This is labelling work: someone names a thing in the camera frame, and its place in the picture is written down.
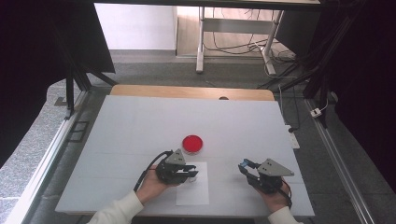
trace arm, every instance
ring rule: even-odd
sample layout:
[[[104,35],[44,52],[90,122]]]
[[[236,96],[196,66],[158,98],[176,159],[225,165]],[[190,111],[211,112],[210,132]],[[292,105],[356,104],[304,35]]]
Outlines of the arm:
[[[290,193],[290,189],[286,186],[286,184],[283,184],[281,189],[287,194]],[[274,194],[264,194],[259,190],[257,191],[260,193],[262,199],[272,213],[268,217],[268,220],[271,222],[271,224],[302,224],[294,219],[289,210],[286,198],[280,193],[277,192]]]
[[[88,224],[129,224],[132,218],[144,208],[144,203],[159,196],[173,185],[165,185],[155,174],[155,167],[151,166],[140,189],[133,190],[119,201],[111,203],[106,208],[93,215]]]

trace white table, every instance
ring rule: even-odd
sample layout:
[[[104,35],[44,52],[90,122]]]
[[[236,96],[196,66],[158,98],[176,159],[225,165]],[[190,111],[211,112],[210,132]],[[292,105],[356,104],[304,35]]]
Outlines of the white table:
[[[209,204],[177,205],[177,188],[147,203],[141,216],[265,217],[262,199],[237,164],[271,158],[291,169],[295,216],[313,216],[277,102],[107,96],[56,211],[94,213],[126,195],[155,156],[189,134],[204,147],[189,162],[207,165]]]

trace human hand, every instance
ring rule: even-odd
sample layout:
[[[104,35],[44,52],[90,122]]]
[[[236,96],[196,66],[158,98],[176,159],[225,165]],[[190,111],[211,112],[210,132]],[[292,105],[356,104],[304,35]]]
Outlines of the human hand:
[[[280,189],[282,189],[286,194],[290,194],[290,187],[286,184],[286,182],[282,182],[282,187]],[[264,194],[259,189],[256,190],[262,196],[262,199],[264,200],[271,213],[274,213],[277,210],[288,206],[288,200],[279,192],[273,194]]]
[[[139,201],[144,204],[149,200],[159,196],[166,189],[170,187],[174,187],[177,185],[166,185],[158,179],[157,174],[155,173],[155,168],[157,165],[152,165],[148,172],[146,173],[145,179],[143,180],[142,186],[136,192],[136,196]]]

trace white wall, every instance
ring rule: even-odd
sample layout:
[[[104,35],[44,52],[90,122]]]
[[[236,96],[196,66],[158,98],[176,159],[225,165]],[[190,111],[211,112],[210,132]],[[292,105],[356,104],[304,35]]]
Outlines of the white wall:
[[[95,4],[109,49],[176,49],[177,8]]]

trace gray floor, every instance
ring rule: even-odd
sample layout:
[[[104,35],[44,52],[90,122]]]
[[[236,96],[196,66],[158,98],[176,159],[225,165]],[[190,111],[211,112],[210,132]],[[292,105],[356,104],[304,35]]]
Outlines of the gray floor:
[[[116,75],[110,77],[124,84],[196,86],[256,89],[269,78],[263,72],[261,60],[246,59],[205,59],[205,71],[195,74],[194,59],[176,58],[168,53],[150,51],[112,51]],[[277,71],[286,68],[285,64],[276,67]],[[33,209],[25,223],[85,223],[90,216],[69,216],[54,212],[68,177],[73,171],[79,153],[83,149],[87,133],[94,124],[100,106],[110,88],[101,80],[92,77],[92,84],[100,89],[88,93],[82,113],[73,131],[69,134],[60,156],[35,199]],[[295,150],[302,170],[315,217],[298,219],[303,223],[361,223],[344,189],[332,160],[318,134],[313,119],[309,116],[305,100],[300,97],[303,85],[297,86],[294,102],[292,90],[283,92],[283,108],[286,122],[300,129],[295,131],[301,146]],[[25,136],[15,155],[0,171],[1,177],[1,216],[3,223],[15,202],[41,160],[64,117],[64,106],[54,106],[58,97],[64,97],[64,82],[49,89],[49,97],[42,113],[31,131]],[[367,202],[376,223],[396,223],[396,196],[376,170],[375,166],[338,120],[333,111],[334,101],[328,106],[328,130],[340,150],[354,181]],[[88,124],[86,134],[80,132],[81,125]],[[190,218],[137,218],[134,223],[267,223],[266,219],[190,219]]]

